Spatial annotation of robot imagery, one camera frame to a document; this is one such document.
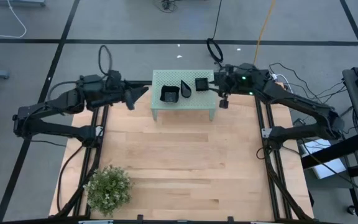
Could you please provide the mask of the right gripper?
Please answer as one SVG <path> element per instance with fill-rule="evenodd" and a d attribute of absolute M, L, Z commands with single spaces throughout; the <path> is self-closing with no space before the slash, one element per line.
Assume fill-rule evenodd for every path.
<path fill-rule="evenodd" d="M 208 90 L 216 92 L 219 95 L 231 95 L 231 94 L 241 94 L 239 89 L 239 82 L 237 75 L 239 74 L 239 69 L 236 67 L 224 68 L 221 71 L 214 73 L 214 85 L 217 88 L 208 88 Z M 229 101 L 226 98 L 223 98 L 219 101 L 219 107 L 222 109 L 228 109 Z"/>

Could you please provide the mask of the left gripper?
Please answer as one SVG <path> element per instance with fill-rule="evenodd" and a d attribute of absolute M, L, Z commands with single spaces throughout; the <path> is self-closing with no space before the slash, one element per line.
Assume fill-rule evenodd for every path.
<path fill-rule="evenodd" d="M 134 110 L 133 99 L 139 99 L 149 88 L 147 86 L 129 88 L 128 82 L 122 80 L 121 73 L 117 70 L 109 70 L 105 81 L 105 92 L 108 94 L 107 104 L 126 103 L 129 110 Z"/>

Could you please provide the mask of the black square mini plate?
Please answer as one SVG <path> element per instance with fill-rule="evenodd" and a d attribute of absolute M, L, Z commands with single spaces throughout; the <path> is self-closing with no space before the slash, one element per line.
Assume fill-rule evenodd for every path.
<path fill-rule="evenodd" d="M 209 82 L 207 78 L 196 78 L 195 79 L 195 88 L 196 91 L 208 91 Z"/>

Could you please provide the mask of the black wavy mini plate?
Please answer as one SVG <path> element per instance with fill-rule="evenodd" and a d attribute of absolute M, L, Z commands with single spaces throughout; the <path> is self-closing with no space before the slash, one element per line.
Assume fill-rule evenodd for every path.
<path fill-rule="evenodd" d="M 161 88 L 160 101 L 165 103 L 177 103 L 179 100 L 180 88 L 177 86 L 166 86 Z"/>

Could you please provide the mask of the black teardrop mini plate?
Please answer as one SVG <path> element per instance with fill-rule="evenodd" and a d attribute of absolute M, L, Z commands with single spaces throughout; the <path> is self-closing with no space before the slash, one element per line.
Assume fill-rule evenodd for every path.
<path fill-rule="evenodd" d="M 188 84 L 186 84 L 183 80 L 181 81 L 181 95 L 184 98 L 189 98 L 192 94 L 192 90 Z"/>

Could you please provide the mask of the sage green perforated metal shelf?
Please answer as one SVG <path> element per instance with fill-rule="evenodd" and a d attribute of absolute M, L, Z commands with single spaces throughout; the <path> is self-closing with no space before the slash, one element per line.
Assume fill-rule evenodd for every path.
<path fill-rule="evenodd" d="M 156 121 L 158 110 L 208 110 L 209 119 L 212 121 L 216 111 L 217 95 L 212 91 L 196 91 L 195 79 L 207 78 L 214 80 L 213 70 L 154 70 L 152 72 L 152 97 L 151 112 Z M 161 88 L 166 86 L 181 87 L 181 81 L 188 84 L 192 90 L 189 98 L 182 97 L 179 91 L 177 103 L 165 103 L 160 101 Z"/>

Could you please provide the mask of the artificial green potted plant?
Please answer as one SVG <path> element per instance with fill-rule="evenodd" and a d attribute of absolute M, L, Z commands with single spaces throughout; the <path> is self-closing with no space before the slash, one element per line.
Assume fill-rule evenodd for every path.
<path fill-rule="evenodd" d="M 105 217 L 113 216 L 115 210 L 132 199 L 132 182 L 122 167 L 109 165 L 95 170 L 83 188 L 87 194 L 87 204 Z"/>

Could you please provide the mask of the white flat box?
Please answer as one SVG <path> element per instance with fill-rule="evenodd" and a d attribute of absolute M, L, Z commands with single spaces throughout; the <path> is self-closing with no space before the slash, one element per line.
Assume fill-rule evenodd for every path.
<path fill-rule="evenodd" d="M 342 160 L 331 159 L 325 161 L 318 158 L 317 152 L 327 149 L 332 144 L 325 139 L 301 139 L 298 140 L 303 154 L 301 156 L 301 163 L 304 169 L 311 169 L 317 179 L 325 179 L 327 177 L 339 174 L 346 171 L 346 167 Z"/>

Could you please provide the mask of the black stand beam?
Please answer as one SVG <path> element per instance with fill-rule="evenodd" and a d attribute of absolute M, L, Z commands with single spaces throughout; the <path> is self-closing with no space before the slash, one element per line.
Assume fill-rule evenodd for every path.
<path fill-rule="evenodd" d="M 358 134 L 338 142 L 325 149 L 321 149 L 317 152 L 310 152 L 307 156 L 301 159 L 303 169 L 309 169 L 320 163 L 329 162 L 334 159 L 352 154 L 358 151 Z"/>

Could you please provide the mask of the black aluminium table frame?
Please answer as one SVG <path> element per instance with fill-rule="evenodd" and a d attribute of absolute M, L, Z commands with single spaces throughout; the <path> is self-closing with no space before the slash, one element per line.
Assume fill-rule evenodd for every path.
<path fill-rule="evenodd" d="M 106 122 L 100 167 L 129 174 L 132 199 L 113 218 L 269 222 L 294 217 L 283 199 L 271 199 L 262 160 L 260 129 L 264 105 L 252 96 L 232 95 L 228 109 L 213 117 L 203 110 L 150 109 L 147 92 L 130 111 L 116 104 L 99 111 Z"/>

